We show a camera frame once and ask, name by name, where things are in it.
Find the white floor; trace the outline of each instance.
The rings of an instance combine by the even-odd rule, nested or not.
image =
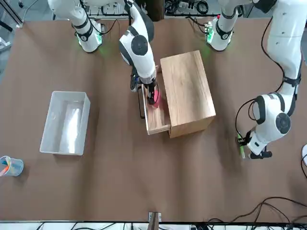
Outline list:
[[[71,230],[75,223],[45,223],[40,230]],[[94,230],[102,229],[111,223],[78,223],[73,229],[78,228],[91,228]],[[1,230],[36,230],[41,223],[0,223]],[[134,223],[134,230],[147,230],[148,224],[145,223]],[[190,230],[191,225],[159,225],[163,230]],[[213,227],[214,230],[250,230],[251,226],[209,226]],[[107,228],[106,230],[131,230],[131,223],[117,223]],[[257,230],[283,230],[280,227],[257,227]]]

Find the plastic container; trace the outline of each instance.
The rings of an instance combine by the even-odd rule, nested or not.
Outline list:
[[[54,91],[40,152],[83,155],[90,105],[84,92]]]
[[[24,162],[20,159],[8,156],[0,158],[0,176],[19,176],[23,169]]]

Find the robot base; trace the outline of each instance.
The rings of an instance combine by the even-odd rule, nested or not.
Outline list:
[[[97,23],[93,20],[91,20],[93,23],[93,26],[100,32],[105,31],[105,26]],[[93,29],[92,34],[89,36],[88,41],[84,42],[82,41],[78,36],[79,44],[82,46],[83,50],[87,53],[94,52],[101,44],[103,40],[103,36],[100,35],[95,29]]]
[[[206,42],[216,51],[223,51],[230,43],[233,33],[231,33],[227,39],[223,40],[216,31],[217,21],[218,19],[214,18],[212,22],[208,23],[210,28],[208,34],[206,35]]]

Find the white plastic bin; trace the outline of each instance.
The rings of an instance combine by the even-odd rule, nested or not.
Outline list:
[[[54,91],[39,151],[83,155],[90,105],[84,92]]]

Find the green led light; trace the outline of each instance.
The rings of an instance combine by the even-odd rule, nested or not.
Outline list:
[[[102,42],[101,35],[98,35],[98,36],[97,36],[97,39],[98,39],[98,42],[99,42],[99,43]]]
[[[208,37],[207,37],[207,42],[208,43],[212,42],[213,36],[214,36],[214,31],[211,30],[210,33],[208,34]]]

